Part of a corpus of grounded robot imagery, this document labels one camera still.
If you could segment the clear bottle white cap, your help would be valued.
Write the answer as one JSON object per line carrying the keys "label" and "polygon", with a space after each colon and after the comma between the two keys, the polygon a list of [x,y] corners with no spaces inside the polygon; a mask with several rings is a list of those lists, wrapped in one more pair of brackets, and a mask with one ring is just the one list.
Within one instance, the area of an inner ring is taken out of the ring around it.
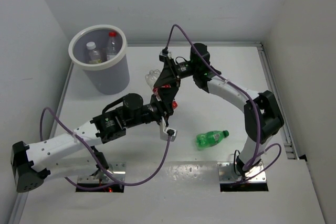
{"label": "clear bottle white cap", "polygon": [[102,63],[102,55],[97,49],[96,44],[91,41],[86,44],[88,51],[88,64],[99,64]]}

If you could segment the clear bottle red-white label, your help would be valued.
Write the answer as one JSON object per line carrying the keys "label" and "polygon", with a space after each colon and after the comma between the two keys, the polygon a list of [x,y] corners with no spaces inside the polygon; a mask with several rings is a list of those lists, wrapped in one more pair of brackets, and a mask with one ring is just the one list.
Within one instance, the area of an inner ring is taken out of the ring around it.
{"label": "clear bottle red-white label", "polygon": [[113,59],[118,54],[117,33],[115,31],[109,32],[108,43],[106,46],[107,61]]}

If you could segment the green plastic bottle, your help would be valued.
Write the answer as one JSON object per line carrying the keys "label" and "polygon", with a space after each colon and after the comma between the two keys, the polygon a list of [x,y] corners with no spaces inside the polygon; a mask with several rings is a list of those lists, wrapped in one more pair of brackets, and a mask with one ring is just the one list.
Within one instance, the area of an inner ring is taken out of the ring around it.
{"label": "green plastic bottle", "polygon": [[227,137],[229,137],[227,130],[201,133],[196,136],[196,146],[200,150],[213,147]]}

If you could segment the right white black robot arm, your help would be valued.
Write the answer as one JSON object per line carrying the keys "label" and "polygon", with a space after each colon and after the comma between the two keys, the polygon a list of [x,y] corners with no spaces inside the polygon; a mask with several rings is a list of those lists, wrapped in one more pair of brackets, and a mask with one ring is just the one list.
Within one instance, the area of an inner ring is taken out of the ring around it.
{"label": "right white black robot arm", "polygon": [[234,171],[244,176],[261,161],[271,138],[284,125],[275,95],[266,90],[257,92],[236,85],[222,77],[210,63],[207,46],[195,43],[191,46],[189,60],[178,63],[168,48],[159,55],[162,70],[151,70],[145,80],[156,98],[170,108],[176,108],[175,95],[183,78],[192,77],[196,86],[229,102],[244,114],[247,140],[234,160]]}

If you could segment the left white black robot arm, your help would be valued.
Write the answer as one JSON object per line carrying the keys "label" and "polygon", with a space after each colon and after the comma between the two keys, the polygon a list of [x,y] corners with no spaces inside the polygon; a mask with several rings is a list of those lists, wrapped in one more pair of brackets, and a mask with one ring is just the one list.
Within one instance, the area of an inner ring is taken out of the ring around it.
{"label": "left white black robot arm", "polygon": [[87,164],[93,167],[89,172],[91,175],[105,174],[113,184],[129,187],[148,182],[148,178],[133,184],[116,179],[108,171],[103,153],[96,151],[95,146],[125,136],[128,128],[151,122],[160,126],[162,140],[167,143],[174,141],[177,131],[169,128],[167,121],[174,112],[173,101],[178,90],[178,87],[167,85],[155,88],[149,104],[144,104],[139,94],[129,93],[108,104],[100,115],[74,130],[60,122],[65,134],[38,143],[20,141],[13,144],[10,164],[16,191],[26,193],[41,186],[46,179],[57,177],[56,169],[61,167],[61,159],[82,149],[92,156],[87,160]]}

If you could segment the small clear red-label bottle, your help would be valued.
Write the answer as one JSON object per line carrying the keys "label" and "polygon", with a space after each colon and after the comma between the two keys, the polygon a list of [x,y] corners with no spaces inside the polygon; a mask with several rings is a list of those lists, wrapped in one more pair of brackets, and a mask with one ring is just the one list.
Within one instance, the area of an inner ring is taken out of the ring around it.
{"label": "small clear red-label bottle", "polygon": [[175,84],[170,83],[156,87],[155,84],[160,79],[160,75],[161,71],[159,69],[150,70],[149,73],[145,75],[145,80],[153,92],[150,103],[163,101],[170,109],[175,110],[178,107],[175,96],[179,89]]}

